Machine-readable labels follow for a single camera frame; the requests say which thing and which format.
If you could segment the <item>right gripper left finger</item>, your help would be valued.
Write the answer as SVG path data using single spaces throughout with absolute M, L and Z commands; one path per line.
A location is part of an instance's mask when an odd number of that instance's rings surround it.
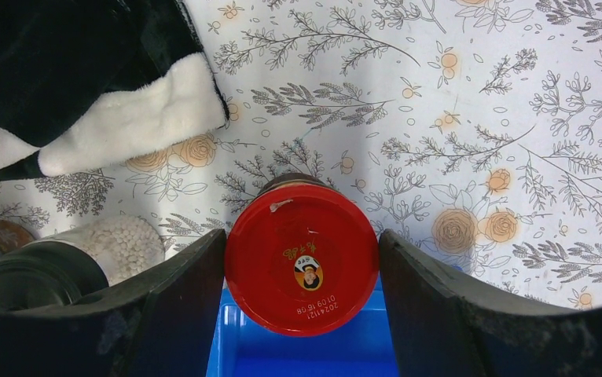
M 0 376 L 202 376 L 226 233 L 69 305 L 0 311 Z

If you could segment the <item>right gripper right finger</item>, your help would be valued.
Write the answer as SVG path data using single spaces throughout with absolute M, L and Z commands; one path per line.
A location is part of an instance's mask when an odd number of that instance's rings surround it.
M 401 376 L 602 376 L 602 307 L 577 311 L 503 291 L 389 229 L 379 251 Z

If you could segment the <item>blue plastic divided bin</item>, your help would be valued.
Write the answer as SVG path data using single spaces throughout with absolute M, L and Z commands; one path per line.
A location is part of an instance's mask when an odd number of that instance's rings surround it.
M 208 376 L 396 376 L 382 287 L 360 313 L 328 334 L 294 338 L 250 320 L 223 290 Z

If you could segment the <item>black lid shaker jar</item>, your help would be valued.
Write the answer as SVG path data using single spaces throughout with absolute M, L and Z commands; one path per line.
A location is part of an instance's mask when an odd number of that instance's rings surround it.
M 121 214 L 34 240 L 0 256 L 0 311 L 69 305 L 163 262 L 159 233 Z

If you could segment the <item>red lid chili sauce jar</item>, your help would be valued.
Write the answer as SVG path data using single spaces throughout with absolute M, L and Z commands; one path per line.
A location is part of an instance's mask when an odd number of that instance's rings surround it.
M 323 335 L 367 303 L 379 273 L 378 240 L 362 210 L 307 174 L 265 184 L 231 228 L 225 278 L 239 308 L 288 336 Z

